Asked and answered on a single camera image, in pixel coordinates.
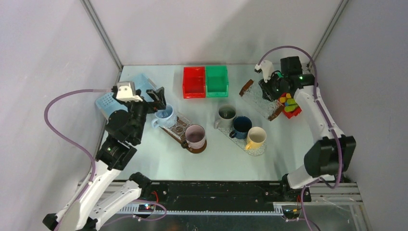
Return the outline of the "light blue mug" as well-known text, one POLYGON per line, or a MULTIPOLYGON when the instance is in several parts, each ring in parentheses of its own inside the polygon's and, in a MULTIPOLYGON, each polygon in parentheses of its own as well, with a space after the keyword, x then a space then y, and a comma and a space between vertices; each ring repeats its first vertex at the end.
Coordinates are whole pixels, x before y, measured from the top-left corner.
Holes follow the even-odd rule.
POLYGON ((151 122, 153 128, 170 128, 177 123, 177 113, 170 104, 167 104, 164 110, 158 110, 154 116, 155 118, 151 122))

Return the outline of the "brown ended acrylic rack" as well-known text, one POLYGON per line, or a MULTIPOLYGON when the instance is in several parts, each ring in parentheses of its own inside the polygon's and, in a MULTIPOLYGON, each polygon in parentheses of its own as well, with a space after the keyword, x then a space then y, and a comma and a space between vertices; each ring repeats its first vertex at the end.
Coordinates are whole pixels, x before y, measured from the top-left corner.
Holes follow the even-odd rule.
POLYGON ((284 107, 277 100, 269 101, 263 98, 260 86, 252 79, 241 88, 239 95, 268 121, 274 120, 283 112, 284 107))

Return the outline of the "clear acrylic holder rack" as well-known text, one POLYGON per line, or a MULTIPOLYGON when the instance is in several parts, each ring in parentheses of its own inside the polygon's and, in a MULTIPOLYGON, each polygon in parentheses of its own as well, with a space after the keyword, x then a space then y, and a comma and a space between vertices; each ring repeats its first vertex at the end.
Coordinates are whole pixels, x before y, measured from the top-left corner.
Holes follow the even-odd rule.
POLYGON ((185 131, 192 124, 193 122, 189 118, 187 118, 184 114, 177 112, 176 124, 170 128, 161 129, 178 143, 182 144, 186 140, 185 131))

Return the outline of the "mauve pink mug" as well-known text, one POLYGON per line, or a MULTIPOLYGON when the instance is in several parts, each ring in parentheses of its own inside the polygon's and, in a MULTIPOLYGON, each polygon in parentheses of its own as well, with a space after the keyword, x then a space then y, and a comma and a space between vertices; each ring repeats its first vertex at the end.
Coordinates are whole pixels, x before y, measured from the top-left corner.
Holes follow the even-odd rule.
POLYGON ((200 125, 191 125, 185 131, 185 140, 181 143, 181 147, 184 149, 200 149, 205 142, 205 129, 200 125))

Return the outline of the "dark blue mug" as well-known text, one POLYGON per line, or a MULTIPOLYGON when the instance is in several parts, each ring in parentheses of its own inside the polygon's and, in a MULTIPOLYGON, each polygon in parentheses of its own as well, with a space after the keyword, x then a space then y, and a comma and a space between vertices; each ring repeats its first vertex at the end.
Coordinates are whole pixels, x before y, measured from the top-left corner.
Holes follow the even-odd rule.
POLYGON ((230 132, 229 137, 232 139, 245 140, 251 128, 252 122, 248 117, 238 116, 233 120, 232 131, 230 132))

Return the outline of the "cream yellow mug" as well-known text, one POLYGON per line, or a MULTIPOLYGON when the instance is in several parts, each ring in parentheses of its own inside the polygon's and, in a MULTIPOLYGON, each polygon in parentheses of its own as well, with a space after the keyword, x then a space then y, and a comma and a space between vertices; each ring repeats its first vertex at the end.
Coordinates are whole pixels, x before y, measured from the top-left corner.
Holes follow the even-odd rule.
POLYGON ((247 134, 245 150, 258 149, 267 139, 266 131, 261 127, 252 127, 247 134))

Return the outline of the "grey mug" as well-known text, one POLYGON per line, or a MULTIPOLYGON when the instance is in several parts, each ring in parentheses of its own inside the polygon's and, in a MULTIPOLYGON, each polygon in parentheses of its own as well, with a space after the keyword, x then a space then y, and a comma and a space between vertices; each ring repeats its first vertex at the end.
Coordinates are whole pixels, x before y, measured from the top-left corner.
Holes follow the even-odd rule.
POLYGON ((233 120, 236 117, 236 109, 234 106, 225 104, 218 108, 217 115, 214 121, 214 128, 228 129, 232 127, 233 120))

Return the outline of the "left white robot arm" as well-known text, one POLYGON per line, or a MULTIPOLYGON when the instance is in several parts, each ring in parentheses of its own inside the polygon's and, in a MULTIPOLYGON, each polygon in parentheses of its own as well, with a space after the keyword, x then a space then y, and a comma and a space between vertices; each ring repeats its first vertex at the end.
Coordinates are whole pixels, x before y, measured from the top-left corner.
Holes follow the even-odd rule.
POLYGON ((51 231, 98 231, 111 223, 111 217, 128 203, 151 197, 151 181, 137 172, 120 190, 104 200, 102 194, 124 170, 141 143, 148 114, 166 107, 165 89, 148 89, 151 101, 132 84, 119 83, 112 87, 112 98, 126 107, 114 111, 108 118, 108 136, 96 155, 89 154, 89 173, 70 201, 57 213, 47 214, 43 224, 51 231))

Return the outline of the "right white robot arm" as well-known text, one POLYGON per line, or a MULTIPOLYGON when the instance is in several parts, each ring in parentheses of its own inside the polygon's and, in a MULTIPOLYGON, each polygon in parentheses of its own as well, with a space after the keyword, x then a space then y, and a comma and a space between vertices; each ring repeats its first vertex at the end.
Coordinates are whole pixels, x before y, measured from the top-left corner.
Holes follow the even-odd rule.
POLYGON ((308 187, 324 177, 336 177, 332 189, 341 180, 341 174, 350 165, 356 140, 346 136, 336 125, 321 97, 317 79, 313 74, 279 76, 278 71, 263 74, 259 81, 261 89, 273 100, 289 93, 301 108, 310 128, 314 144, 304 156, 304 163, 297 170, 287 174, 287 183, 280 187, 280 196, 292 201, 299 195, 299 189, 308 187))

